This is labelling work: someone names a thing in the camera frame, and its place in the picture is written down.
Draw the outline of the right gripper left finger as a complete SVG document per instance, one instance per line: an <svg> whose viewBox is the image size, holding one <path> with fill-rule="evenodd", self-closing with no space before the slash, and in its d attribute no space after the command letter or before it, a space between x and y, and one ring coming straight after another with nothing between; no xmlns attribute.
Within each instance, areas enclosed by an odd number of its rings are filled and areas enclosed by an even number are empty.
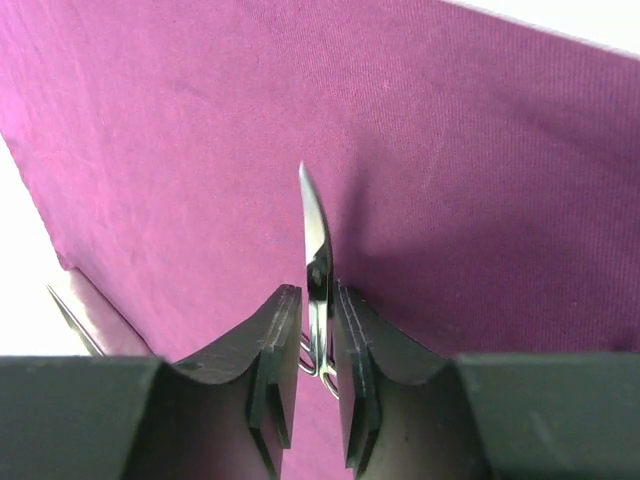
<svg viewBox="0 0 640 480"><path fill-rule="evenodd" d="M5 479L276 479L291 445L298 287L177 363L5 357Z"/></svg>

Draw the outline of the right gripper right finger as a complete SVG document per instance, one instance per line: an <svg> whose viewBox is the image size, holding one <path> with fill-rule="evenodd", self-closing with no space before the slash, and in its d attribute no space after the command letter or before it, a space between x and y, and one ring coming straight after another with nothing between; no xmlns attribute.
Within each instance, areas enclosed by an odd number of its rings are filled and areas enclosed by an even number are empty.
<svg viewBox="0 0 640 480"><path fill-rule="evenodd" d="M334 288L339 407L357 479L635 479L634 353L443 358Z"/></svg>

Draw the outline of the steel surgical scissors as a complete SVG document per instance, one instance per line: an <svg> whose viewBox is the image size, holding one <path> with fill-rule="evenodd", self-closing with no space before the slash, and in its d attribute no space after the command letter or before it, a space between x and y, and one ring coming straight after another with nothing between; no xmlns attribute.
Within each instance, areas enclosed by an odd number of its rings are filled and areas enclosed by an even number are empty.
<svg viewBox="0 0 640 480"><path fill-rule="evenodd" d="M333 358L333 253L324 206L305 164L299 165L303 210L308 331L301 334L299 368L317 377L334 398L339 397Z"/></svg>

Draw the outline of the steel forceps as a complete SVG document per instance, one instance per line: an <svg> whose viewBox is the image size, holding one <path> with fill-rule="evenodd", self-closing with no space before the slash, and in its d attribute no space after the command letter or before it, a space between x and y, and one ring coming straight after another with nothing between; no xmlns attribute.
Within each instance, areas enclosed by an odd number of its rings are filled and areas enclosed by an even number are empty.
<svg viewBox="0 0 640 480"><path fill-rule="evenodd" d="M63 301L62 297L54 290L54 288L47 284L46 289L53 301L60 310L63 318L71 330L73 330L79 337L86 350L91 356L105 356L106 353L98 346L95 340L89 335L89 332L81 324L79 318L72 312L71 308Z"/></svg>

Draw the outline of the purple cloth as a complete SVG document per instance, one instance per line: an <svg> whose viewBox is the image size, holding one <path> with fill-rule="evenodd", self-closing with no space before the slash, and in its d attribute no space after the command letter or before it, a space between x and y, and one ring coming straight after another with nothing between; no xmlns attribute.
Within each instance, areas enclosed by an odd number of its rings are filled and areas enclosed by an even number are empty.
<svg viewBox="0 0 640 480"><path fill-rule="evenodd" d="M301 290L276 479L357 479L308 331L334 288L433 353L639 358L639 62L445 1L5 1L1 133L105 356L177 363Z"/></svg>

